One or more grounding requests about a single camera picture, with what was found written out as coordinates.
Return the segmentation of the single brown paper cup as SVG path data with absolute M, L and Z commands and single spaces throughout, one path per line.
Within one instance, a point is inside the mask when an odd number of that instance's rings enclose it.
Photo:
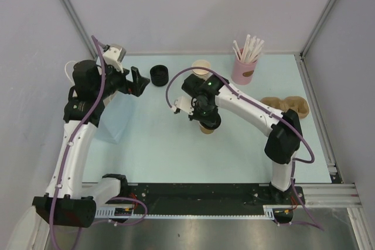
M 212 134 L 215 131 L 215 129 L 207 129 L 207 128 L 205 128 L 202 124 L 199 124 L 199 127 L 200 127 L 200 131 L 203 134 L 206 134 L 206 135 L 210 135 L 210 134 Z

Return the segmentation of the light blue paper bag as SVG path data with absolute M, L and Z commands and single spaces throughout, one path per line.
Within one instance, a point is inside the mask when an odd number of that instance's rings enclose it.
M 88 121 L 97 128 L 96 138 L 118 143 L 134 113 L 134 99 L 119 91 L 127 82 L 126 75 L 115 67 L 105 65 L 105 86 L 99 104 Z M 81 121 L 96 101 L 101 87 L 101 67 L 94 60 L 83 60 L 73 65 L 73 86 L 69 90 L 68 103 L 64 108 L 63 120 Z

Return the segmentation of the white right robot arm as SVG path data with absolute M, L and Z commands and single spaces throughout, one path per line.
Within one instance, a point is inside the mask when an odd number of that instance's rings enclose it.
M 204 129 L 215 130 L 221 124 L 219 109 L 226 109 L 249 122 L 268 139 L 264 152 L 272 160 L 270 196 L 277 204 L 291 198 L 292 160 L 300 147 L 302 135 L 298 114 L 267 106 L 235 88 L 220 75 L 207 80 L 191 74 L 182 84 L 189 96 L 174 102 L 174 111 L 184 111 Z

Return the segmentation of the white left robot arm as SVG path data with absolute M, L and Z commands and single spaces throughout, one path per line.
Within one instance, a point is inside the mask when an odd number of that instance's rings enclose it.
M 104 100 L 117 91 L 139 97 L 150 82 L 136 67 L 118 71 L 105 64 L 104 70 L 102 74 L 94 60 L 83 60 L 73 67 L 74 84 L 64 108 L 57 165 L 44 196 L 36 196 L 32 202 L 50 225 L 88 228 L 97 208 L 111 200 L 123 203 L 129 198 L 127 178 L 121 174 L 106 174 L 95 186 L 82 189 L 88 149 L 105 110 Z

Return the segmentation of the stack of brown paper cups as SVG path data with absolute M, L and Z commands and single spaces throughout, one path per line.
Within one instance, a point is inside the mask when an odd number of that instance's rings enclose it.
M 211 68 L 211 64 L 207 60 L 196 60 L 192 64 L 192 73 L 204 80 L 207 80 L 210 77 L 210 71 L 209 69 Z

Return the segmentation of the stack of black lids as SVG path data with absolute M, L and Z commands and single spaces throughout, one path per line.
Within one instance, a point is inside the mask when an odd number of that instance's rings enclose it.
M 168 68 L 164 65 L 155 65 L 150 69 L 151 82 L 157 87 L 163 87 L 169 82 Z

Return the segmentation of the pink straw holder cup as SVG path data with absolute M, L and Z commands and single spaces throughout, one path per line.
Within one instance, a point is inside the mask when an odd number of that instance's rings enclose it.
M 251 64 L 242 63 L 237 55 L 235 55 L 235 60 L 233 64 L 231 79 L 234 83 L 238 85 L 247 85 L 253 79 L 253 74 L 257 65 L 257 61 Z

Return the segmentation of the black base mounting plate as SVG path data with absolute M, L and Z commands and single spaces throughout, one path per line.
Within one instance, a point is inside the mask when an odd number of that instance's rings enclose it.
M 304 200 L 302 187 L 295 189 L 281 192 L 269 183 L 138 183 L 127 192 L 145 203 L 149 215 L 243 216 Z

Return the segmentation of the aluminium frame rail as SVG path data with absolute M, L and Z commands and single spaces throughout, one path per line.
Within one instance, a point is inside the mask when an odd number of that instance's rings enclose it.
M 361 200 L 354 184 L 299 184 L 307 206 L 325 208 L 357 207 Z

